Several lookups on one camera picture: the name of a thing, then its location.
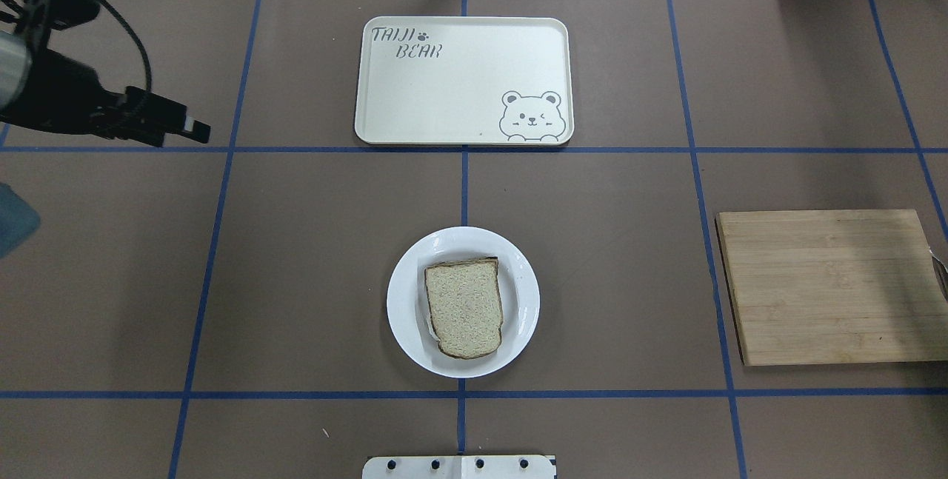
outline bread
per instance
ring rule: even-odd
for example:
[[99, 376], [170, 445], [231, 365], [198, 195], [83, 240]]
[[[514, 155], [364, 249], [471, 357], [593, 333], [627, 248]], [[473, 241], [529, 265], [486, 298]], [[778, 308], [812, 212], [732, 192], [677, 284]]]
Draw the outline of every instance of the bread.
[[497, 257], [424, 269], [431, 327], [441, 353], [454, 358], [478, 358], [501, 347], [504, 308], [497, 269]]

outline wooden cutting board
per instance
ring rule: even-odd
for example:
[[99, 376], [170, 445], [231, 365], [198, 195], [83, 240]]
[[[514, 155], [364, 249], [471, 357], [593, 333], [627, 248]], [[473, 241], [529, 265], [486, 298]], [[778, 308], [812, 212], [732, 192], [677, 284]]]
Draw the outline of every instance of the wooden cutting board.
[[748, 366], [948, 360], [948, 301], [914, 210], [722, 212]]

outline metal mount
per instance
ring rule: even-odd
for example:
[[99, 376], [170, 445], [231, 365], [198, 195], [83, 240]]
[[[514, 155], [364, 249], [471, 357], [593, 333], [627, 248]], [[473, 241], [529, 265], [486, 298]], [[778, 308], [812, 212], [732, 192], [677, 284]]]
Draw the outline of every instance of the metal mount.
[[362, 479], [556, 479], [554, 455], [370, 458]]

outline bear drawing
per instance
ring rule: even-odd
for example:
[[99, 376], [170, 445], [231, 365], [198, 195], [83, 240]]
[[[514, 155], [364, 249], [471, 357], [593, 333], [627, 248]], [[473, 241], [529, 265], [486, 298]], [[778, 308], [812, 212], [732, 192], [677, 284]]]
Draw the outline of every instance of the bear drawing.
[[504, 94], [504, 117], [501, 132], [507, 141], [556, 142], [566, 131], [566, 121], [559, 114], [559, 94], [544, 92], [539, 96], [521, 96], [510, 91]]

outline white tray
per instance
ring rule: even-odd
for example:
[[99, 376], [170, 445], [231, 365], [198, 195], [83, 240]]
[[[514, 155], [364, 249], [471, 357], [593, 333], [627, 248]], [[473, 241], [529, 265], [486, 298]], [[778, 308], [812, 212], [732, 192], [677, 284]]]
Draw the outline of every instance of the white tray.
[[369, 20], [362, 31], [355, 134], [372, 144], [569, 141], [566, 26], [554, 18]]

